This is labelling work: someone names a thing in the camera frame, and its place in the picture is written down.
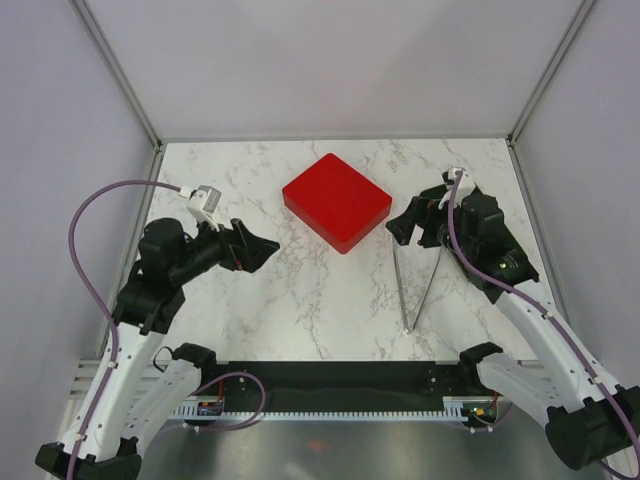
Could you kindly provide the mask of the red box lid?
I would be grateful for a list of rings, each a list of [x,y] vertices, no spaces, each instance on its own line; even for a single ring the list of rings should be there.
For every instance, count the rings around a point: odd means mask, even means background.
[[[338,200],[350,203],[392,197],[333,153],[328,153],[282,189],[283,200]]]

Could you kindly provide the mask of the metal tweezers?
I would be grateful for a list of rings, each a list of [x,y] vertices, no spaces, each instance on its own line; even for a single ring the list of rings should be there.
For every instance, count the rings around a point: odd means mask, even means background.
[[[401,246],[396,240],[391,240],[391,245],[401,324],[411,335],[428,311],[444,249]]]

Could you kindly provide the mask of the red chocolate box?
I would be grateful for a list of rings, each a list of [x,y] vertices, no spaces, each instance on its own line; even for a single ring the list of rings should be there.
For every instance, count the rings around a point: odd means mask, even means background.
[[[348,253],[390,212],[391,198],[350,203],[284,199],[285,205],[340,254]]]

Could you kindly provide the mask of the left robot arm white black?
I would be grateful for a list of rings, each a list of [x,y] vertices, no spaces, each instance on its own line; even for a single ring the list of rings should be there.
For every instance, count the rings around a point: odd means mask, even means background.
[[[140,399],[137,388],[185,302],[183,287],[219,266],[253,273],[280,245],[252,234],[239,219],[230,227],[202,222],[195,237],[173,218],[149,223],[140,257],[117,296],[110,338],[79,415],[63,435],[40,447],[35,463],[58,479],[135,479],[151,440],[191,393],[208,394],[219,380],[215,353],[185,343]]]

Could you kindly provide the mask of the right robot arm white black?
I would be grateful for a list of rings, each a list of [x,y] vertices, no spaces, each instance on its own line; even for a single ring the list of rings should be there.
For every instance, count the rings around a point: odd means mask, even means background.
[[[474,191],[449,208],[442,188],[415,196],[387,221],[396,246],[418,241],[451,253],[464,277],[518,329],[543,365],[540,379],[491,342],[459,355],[457,382],[469,394],[502,394],[543,429],[552,450],[580,470],[639,447],[639,389],[625,388],[585,348],[505,224],[497,200]]]

